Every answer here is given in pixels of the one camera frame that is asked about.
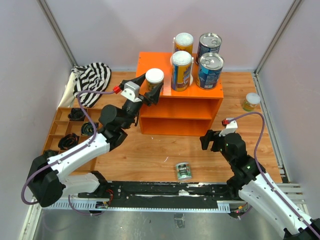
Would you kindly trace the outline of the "white lid yellow jar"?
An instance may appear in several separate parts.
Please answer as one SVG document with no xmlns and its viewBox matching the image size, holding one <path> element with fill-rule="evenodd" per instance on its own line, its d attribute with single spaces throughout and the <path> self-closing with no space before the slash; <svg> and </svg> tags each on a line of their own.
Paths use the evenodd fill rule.
<svg viewBox="0 0 320 240">
<path fill-rule="evenodd" d="M 260 103 L 261 98 L 257 93 L 250 92 L 246 95 L 242 108 L 247 112 L 252 112 L 255 110 L 256 106 Z"/>
</svg>

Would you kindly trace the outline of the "dark blue food can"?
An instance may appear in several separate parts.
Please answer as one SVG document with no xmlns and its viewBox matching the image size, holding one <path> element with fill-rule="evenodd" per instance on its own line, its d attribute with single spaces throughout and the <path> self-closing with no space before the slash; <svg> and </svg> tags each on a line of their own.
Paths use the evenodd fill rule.
<svg viewBox="0 0 320 240">
<path fill-rule="evenodd" d="M 199 64 L 200 58 L 205 53 L 219 53 L 222 44 L 222 38 L 216 33 L 203 33 L 199 37 L 198 49 L 196 55 L 196 64 Z"/>
</svg>

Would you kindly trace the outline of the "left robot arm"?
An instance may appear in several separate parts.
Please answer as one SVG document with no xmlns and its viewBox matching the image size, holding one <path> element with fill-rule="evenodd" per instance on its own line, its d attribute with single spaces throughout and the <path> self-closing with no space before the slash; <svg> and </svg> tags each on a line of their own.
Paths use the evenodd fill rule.
<svg viewBox="0 0 320 240">
<path fill-rule="evenodd" d="M 21 190 L 22 201 L 30 205 L 25 198 L 25 190 L 30 189 L 35 197 L 34 204 L 49 207 L 62 196 L 78 193 L 91 193 L 101 198 L 107 193 L 107 185 L 93 173 L 84 175 L 70 174 L 92 159 L 111 152 L 119 147 L 127 137 L 126 129 L 136 123 L 143 105 L 151 106 L 159 102 L 163 82 L 151 91 L 140 94 L 140 87 L 146 76 L 143 74 L 131 80 L 123 80 L 113 89 L 125 99 L 119 108 L 112 104 L 103 107 L 98 121 L 102 127 L 93 129 L 93 136 L 72 147 L 64 153 L 46 158 L 36 157 L 31 164 L 29 174 Z"/>
</svg>

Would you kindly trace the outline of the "tall colourful can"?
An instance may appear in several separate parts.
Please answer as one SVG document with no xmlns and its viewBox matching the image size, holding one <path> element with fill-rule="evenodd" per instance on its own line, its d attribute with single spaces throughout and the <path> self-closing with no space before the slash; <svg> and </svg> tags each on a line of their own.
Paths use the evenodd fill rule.
<svg viewBox="0 0 320 240">
<path fill-rule="evenodd" d="M 187 51 L 179 50 L 171 56 L 171 88 L 183 92 L 193 83 L 194 58 Z"/>
</svg>

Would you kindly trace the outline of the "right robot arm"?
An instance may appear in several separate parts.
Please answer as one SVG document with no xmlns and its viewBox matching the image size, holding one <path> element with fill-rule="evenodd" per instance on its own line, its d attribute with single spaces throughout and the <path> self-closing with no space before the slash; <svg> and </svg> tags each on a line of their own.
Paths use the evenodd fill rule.
<svg viewBox="0 0 320 240">
<path fill-rule="evenodd" d="M 200 138 L 201 148 L 219 152 L 234 173 L 226 183 L 227 196 L 242 199 L 260 213 L 284 240 L 318 240 L 320 220 L 313 219 L 275 184 L 264 167 L 247 153 L 238 133 L 222 135 L 208 130 Z"/>
</svg>

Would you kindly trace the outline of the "green white noodle cup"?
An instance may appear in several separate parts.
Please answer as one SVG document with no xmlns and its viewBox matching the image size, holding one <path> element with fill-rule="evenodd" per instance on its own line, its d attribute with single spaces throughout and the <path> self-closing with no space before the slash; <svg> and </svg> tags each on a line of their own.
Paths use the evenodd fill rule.
<svg viewBox="0 0 320 240">
<path fill-rule="evenodd" d="M 192 178 L 191 167 L 188 162 L 181 162 L 175 165 L 178 181 L 187 181 Z"/>
</svg>

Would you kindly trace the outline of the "tall yellow purple can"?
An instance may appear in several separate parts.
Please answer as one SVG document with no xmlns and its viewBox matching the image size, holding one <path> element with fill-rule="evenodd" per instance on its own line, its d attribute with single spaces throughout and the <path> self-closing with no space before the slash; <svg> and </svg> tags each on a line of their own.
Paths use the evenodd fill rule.
<svg viewBox="0 0 320 240">
<path fill-rule="evenodd" d="M 178 51 L 188 52 L 190 55 L 193 53 L 194 37 L 187 32 L 178 33 L 173 38 L 173 53 Z"/>
</svg>

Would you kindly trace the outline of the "orange noodle cup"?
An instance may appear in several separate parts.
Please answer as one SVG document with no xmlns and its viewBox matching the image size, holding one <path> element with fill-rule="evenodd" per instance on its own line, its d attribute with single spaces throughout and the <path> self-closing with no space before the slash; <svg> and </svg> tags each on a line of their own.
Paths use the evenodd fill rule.
<svg viewBox="0 0 320 240">
<path fill-rule="evenodd" d="M 165 74 L 161 69 L 159 68 L 149 69 L 145 74 L 145 78 L 147 81 L 147 90 L 149 92 L 153 90 L 157 85 L 163 82 L 164 77 L 165 77 Z"/>
</svg>

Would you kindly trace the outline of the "blue soup can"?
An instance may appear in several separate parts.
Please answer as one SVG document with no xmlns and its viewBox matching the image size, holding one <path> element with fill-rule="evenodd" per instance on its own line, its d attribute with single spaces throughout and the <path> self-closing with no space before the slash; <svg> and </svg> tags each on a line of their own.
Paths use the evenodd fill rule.
<svg viewBox="0 0 320 240">
<path fill-rule="evenodd" d="M 206 52 L 199 58 L 197 85 L 204 90 L 211 90 L 218 84 L 224 59 L 214 52 Z"/>
</svg>

